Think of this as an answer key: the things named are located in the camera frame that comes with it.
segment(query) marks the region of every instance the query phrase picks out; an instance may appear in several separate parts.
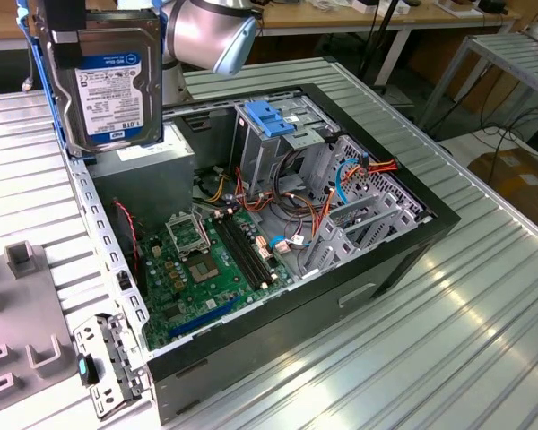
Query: blue pcie slot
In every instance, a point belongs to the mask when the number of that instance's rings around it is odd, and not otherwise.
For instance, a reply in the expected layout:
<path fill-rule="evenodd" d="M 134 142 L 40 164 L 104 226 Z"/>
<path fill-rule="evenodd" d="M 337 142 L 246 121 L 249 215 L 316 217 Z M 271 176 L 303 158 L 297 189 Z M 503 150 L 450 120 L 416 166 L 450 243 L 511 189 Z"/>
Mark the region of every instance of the blue pcie slot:
<path fill-rule="evenodd" d="M 181 324 L 179 327 L 176 327 L 175 329 L 171 329 L 168 331 L 168 335 L 170 338 L 175 338 L 181 334 L 185 334 L 193 329 L 196 329 L 200 325 L 207 324 L 208 322 L 211 322 L 220 316 L 224 316 L 225 314 L 228 314 L 235 305 L 235 303 L 240 299 L 240 296 L 237 296 L 235 298 L 232 298 L 229 302 L 227 302 L 225 305 L 219 306 L 217 309 L 213 309 L 212 311 L 208 312 L 207 314 L 198 316 L 194 320 L 191 320 L 190 322 L 186 322 L 185 324 Z"/>

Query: blue plastic clip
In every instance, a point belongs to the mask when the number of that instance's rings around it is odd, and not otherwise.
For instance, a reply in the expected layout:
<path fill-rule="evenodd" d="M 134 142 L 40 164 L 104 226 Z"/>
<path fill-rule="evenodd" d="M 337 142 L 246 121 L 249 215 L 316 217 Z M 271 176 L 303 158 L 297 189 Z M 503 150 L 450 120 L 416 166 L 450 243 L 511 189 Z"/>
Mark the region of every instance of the blue plastic clip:
<path fill-rule="evenodd" d="M 266 101 L 250 101 L 245 104 L 245 110 L 268 137 L 282 136 L 295 131 L 295 127 L 284 121 L 279 111 Z"/>

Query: open computer tower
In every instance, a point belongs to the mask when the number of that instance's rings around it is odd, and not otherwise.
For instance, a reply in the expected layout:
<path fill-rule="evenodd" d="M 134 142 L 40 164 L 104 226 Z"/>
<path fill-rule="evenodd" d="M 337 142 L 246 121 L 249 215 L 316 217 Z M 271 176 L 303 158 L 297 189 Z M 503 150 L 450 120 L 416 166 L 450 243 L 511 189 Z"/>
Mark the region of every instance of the open computer tower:
<path fill-rule="evenodd" d="M 459 220 L 315 85 L 165 108 L 164 136 L 67 163 L 120 309 L 74 333 L 101 419 L 149 389 L 169 422 L 385 294 Z"/>

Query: green circuit board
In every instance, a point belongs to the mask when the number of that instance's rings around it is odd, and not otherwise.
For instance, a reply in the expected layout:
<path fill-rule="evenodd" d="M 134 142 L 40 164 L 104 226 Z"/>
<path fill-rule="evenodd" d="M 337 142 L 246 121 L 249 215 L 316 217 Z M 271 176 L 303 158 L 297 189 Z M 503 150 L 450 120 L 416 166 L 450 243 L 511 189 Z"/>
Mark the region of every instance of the green circuit board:
<path fill-rule="evenodd" d="M 255 236 L 261 236 L 246 212 L 234 214 L 233 221 L 242 230 L 248 229 Z M 212 244 L 210 252 L 191 255 L 186 262 L 180 260 L 165 227 L 157 235 L 140 241 L 146 259 L 147 294 L 143 295 L 143 301 L 150 313 L 144 332 L 150 349 L 168 345 L 172 341 L 171 331 L 177 327 L 185 327 L 184 324 L 195 322 L 200 317 L 207 318 L 204 315 L 209 316 L 213 311 L 222 314 L 234 312 L 293 282 L 286 267 L 276 257 L 277 263 L 273 261 L 273 267 L 263 261 L 265 267 L 277 276 L 276 280 L 267 289 L 254 290 L 209 219 L 204 220 L 204 227 Z M 191 222 L 183 222 L 176 227 L 175 234 L 193 238 L 196 232 Z M 157 256 L 152 250 L 156 242 L 161 244 Z"/>

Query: silver metal table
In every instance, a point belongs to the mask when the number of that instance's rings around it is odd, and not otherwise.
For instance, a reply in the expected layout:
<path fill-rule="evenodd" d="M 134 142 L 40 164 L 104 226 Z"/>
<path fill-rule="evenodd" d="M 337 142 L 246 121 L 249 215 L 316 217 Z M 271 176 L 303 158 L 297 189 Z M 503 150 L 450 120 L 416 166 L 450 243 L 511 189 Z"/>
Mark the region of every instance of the silver metal table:
<path fill-rule="evenodd" d="M 167 428 L 538 428 L 538 228 L 338 64 L 190 73 L 199 99 L 314 82 L 462 221 L 388 294 Z M 43 95 L 0 96 L 0 250 L 43 244 L 72 330 L 112 310 Z M 104 429 L 157 428 L 148 400 Z M 0 412 L 0 429 L 100 426 L 78 375 Z"/>
<path fill-rule="evenodd" d="M 456 94 L 455 100 L 459 100 L 472 88 L 488 64 L 496 65 L 529 87 L 529 90 L 526 91 L 515 104 L 516 111 L 508 115 L 508 120 L 525 104 L 525 101 L 534 91 L 538 92 L 537 41 L 520 33 L 468 36 L 456 51 L 448 68 L 440 78 L 440 81 L 438 81 L 432 94 L 430 94 L 429 100 L 425 105 L 424 112 L 418 123 L 420 128 L 423 128 L 432 117 L 438 101 L 444 95 L 448 85 L 455 77 L 456 72 L 462 65 L 468 53 L 471 51 L 481 56 L 482 59 L 474 67 L 472 73 L 464 82 L 463 87 Z"/>

